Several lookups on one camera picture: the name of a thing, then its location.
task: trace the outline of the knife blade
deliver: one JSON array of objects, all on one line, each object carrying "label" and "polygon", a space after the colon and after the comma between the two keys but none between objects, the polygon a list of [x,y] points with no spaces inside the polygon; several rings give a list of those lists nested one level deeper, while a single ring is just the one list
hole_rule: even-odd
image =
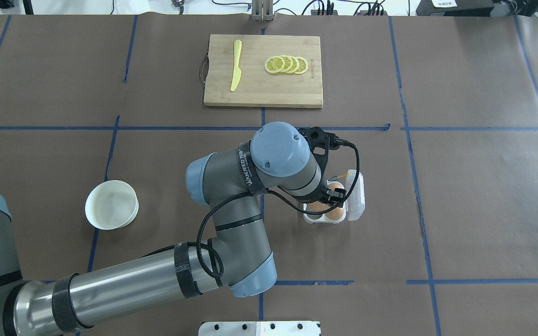
[{"label": "knife blade", "polygon": [[234,92],[240,83],[242,70],[240,70],[240,53],[242,51],[242,41],[234,41],[234,72],[232,74],[232,85],[230,91]]}]

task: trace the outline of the white bowl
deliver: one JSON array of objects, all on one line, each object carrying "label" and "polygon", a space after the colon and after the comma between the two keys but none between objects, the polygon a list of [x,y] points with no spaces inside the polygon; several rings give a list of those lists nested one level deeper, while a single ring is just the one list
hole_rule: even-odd
[{"label": "white bowl", "polygon": [[136,192],[124,181],[103,182],[88,194],[84,213],[89,223],[98,229],[125,227],[138,213]]}]

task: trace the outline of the black box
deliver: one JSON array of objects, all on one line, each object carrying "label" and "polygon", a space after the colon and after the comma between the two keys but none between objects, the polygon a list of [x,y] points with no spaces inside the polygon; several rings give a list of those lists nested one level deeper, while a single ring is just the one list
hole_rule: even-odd
[{"label": "black box", "polygon": [[492,0],[456,0],[456,7],[438,8],[431,0],[421,0],[417,15],[422,16],[491,16]]}]

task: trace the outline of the white mounting plate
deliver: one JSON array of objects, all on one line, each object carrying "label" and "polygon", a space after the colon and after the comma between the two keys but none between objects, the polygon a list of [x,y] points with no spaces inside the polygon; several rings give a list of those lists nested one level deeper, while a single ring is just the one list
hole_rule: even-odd
[{"label": "white mounting plate", "polygon": [[316,321],[205,322],[198,336],[320,336],[320,325]]}]

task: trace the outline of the clear plastic lid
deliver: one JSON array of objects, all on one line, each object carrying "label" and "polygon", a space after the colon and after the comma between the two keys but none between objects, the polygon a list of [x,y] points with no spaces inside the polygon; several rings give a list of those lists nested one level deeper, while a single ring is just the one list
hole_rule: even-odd
[{"label": "clear plastic lid", "polygon": [[[346,190],[350,190],[355,176],[356,169],[348,170]],[[362,173],[358,174],[358,181],[356,181],[354,190],[346,200],[346,203],[348,205],[348,221],[356,221],[365,212],[365,178],[362,176]]]}]

